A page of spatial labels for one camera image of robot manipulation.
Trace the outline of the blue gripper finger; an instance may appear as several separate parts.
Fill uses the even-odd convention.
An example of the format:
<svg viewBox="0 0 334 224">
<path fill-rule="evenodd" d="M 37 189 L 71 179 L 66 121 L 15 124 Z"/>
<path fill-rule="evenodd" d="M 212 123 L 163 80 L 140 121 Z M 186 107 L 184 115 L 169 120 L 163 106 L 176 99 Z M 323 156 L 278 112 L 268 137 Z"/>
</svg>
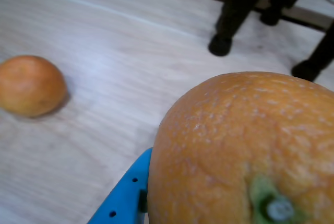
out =
<svg viewBox="0 0 334 224">
<path fill-rule="evenodd" d="M 130 166 L 93 214 L 88 224 L 140 224 L 145 222 L 152 148 Z"/>
</svg>

